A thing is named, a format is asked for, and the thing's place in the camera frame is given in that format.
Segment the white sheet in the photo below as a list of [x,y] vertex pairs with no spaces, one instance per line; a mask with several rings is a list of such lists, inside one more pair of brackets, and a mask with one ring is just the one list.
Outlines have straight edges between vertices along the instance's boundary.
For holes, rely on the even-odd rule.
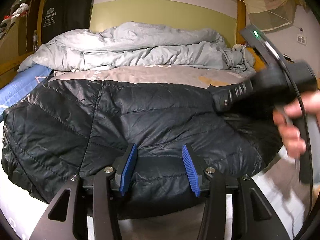
[[[0,123],[2,139],[3,122]],[[283,148],[279,156],[254,177],[284,224],[289,236],[300,230],[309,205],[309,188],[300,185],[294,160]],[[22,240],[29,240],[47,204],[30,197],[29,193],[12,184],[0,168],[0,208],[12,228]],[[148,219],[119,222],[124,240],[194,240],[202,219],[203,204],[181,212]],[[225,239],[231,239],[232,198],[227,198]],[[94,240],[93,219],[88,217],[89,240]]]

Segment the handheld controller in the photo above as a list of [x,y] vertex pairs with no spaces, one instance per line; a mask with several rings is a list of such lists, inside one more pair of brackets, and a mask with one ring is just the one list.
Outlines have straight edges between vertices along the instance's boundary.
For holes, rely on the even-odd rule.
[[[300,93],[317,89],[316,77],[306,62],[286,63],[282,54],[254,25],[248,26],[240,33],[266,63],[267,68],[216,97],[218,112],[228,111],[235,102],[255,96],[269,100],[274,106],[284,106],[297,96],[291,81],[295,83]],[[303,184],[319,184],[320,131],[316,117],[307,114],[308,129],[303,117],[293,119],[292,123],[299,129],[301,138],[307,144],[306,152],[296,160],[299,180]]]

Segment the blue blanket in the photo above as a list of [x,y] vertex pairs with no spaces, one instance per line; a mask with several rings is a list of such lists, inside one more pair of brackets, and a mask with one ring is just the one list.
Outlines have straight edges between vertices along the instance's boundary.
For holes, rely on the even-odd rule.
[[3,111],[13,106],[29,94],[52,71],[42,65],[34,65],[25,71],[19,72],[15,78],[0,90],[0,122],[3,121]]

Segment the green wall panel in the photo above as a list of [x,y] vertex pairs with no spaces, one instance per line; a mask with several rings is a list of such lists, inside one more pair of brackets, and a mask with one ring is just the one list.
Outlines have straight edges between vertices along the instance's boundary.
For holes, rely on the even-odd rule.
[[225,38],[228,47],[236,43],[236,19],[201,6],[169,0],[115,0],[94,4],[90,29],[101,32],[128,21],[186,30],[212,28]]

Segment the blue rubber gripper pad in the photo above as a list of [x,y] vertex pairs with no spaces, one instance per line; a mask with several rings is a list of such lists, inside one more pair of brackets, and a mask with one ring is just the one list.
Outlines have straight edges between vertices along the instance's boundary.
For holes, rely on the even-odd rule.
[[186,145],[182,147],[182,159],[184,166],[187,171],[187,176],[189,179],[189,184],[191,186],[191,190],[195,193],[196,197],[200,196],[200,187],[199,187],[199,179],[198,174],[196,172],[196,168],[191,160],[190,154],[188,152],[188,148]]
[[122,196],[124,196],[124,194],[129,189],[131,176],[132,176],[134,167],[136,165],[137,157],[138,157],[137,145],[134,144],[131,149],[130,155],[128,157],[127,163],[125,164],[124,170],[121,174],[121,184],[120,184],[119,191],[121,192]]

